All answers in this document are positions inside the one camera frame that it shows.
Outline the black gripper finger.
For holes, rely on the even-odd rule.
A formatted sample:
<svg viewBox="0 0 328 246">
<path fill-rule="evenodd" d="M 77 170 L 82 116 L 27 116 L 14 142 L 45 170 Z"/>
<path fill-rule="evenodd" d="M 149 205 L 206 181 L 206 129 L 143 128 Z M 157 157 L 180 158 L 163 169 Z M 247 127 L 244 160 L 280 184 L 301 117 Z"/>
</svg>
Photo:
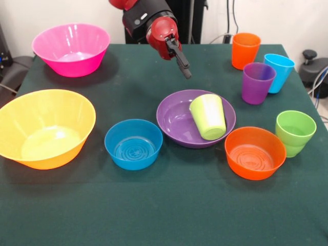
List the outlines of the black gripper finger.
<svg viewBox="0 0 328 246">
<path fill-rule="evenodd" d="M 175 38 L 172 38 L 172 51 L 177 59 L 178 65 L 183 69 L 188 69 L 190 67 L 189 61 L 180 49 L 180 43 Z"/>
<path fill-rule="evenodd" d="M 169 54 L 170 54 L 170 55 L 173 55 L 173 56 L 175 57 L 175 55 L 174 55 L 174 53 L 173 53 L 173 51 L 172 51 L 172 38 L 166 38 L 166 45 L 167 45 L 167 48 L 168 48 L 168 52 L 169 52 Z M 181 68 L 179 65 L 178 65 L 178 67 L 179 67 L 180 71 L 182 72 L 182 74 L 184 75 L 184 77 L 185 77 L 186 79 L 191 78 L 192 74 L 191 74 L 189 68 L 188 68 L 188 69 L 183 69 L 183 68 Z"/>
</svg>

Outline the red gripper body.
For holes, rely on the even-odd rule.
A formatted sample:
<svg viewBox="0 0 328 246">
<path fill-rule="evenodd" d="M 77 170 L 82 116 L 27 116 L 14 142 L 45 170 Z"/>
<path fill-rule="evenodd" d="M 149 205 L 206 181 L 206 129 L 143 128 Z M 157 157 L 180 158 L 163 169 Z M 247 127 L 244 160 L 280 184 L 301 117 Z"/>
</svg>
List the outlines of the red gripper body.
<svg viewBox="0 0 328 246">
<path fill-rule="evenodd" d="M 159 53 L 161 58 L 171 60 L 174 55 L 169 51 L 166 39 L 174 39 L 173 44 L 176 44 L 181 51 L 181 43 L 175 20 L 171 17 L 159 17 L 151 24 L 146 35 L 146 40 Z"/>
</svg>

